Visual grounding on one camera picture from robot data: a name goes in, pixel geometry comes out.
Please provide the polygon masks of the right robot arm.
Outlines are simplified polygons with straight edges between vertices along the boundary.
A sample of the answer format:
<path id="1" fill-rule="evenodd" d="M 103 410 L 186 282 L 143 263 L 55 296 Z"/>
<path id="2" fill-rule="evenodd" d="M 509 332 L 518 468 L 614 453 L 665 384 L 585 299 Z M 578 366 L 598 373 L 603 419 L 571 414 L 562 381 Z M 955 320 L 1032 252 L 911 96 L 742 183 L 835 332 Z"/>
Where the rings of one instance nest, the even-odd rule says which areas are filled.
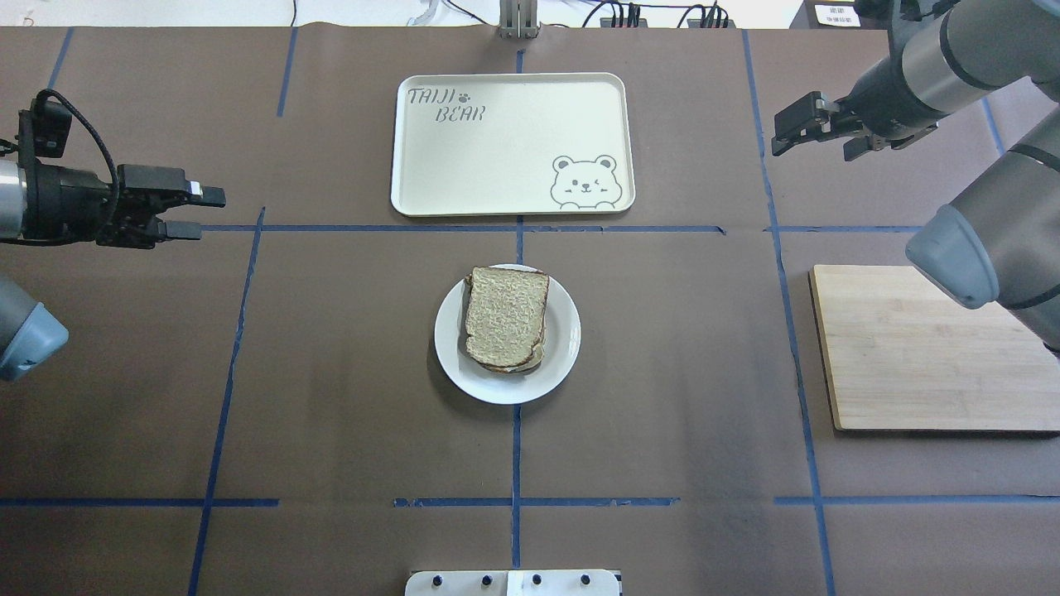
<path id="1" fill-rule="evenodd" d="M 1058 4 L 1056 1 L 855 1 L 887 31 L 887 52 L 837 99 L 811 91 L 773 116 L 776 157 L 841 139 L 843 157 L 916 151 L 917 181 L 965 182 L 906 243 L 909 263 L 958 305 L 1007 310 L 1058 354 Z M 1000 146 L 958 132 L 985 98 L 1032 84 L 1052 108 Z"/>

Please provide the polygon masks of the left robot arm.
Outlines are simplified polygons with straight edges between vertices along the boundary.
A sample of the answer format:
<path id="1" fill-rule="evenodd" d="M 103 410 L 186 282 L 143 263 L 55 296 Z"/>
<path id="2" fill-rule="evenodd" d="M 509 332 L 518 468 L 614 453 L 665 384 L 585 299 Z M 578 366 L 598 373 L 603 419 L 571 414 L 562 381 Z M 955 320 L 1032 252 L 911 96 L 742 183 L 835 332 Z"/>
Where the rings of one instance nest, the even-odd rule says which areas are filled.
<path id="1" fill-rule="evenodd" d="M 37 159 L 2 162 L 2 255 L 16 249 L 102 248 L 148 250 L 200 240 L 199 223 L 164 220 L 182 206 L 220 209 L 219 186 L 191 180 L 180 166 L 121 165 L 114 182 L 74 166 Z M 26 286 L 29 275 L 2 264 L 2 379 L 15 382 L 53 358 L 70 331 L 46 299 Z"/>

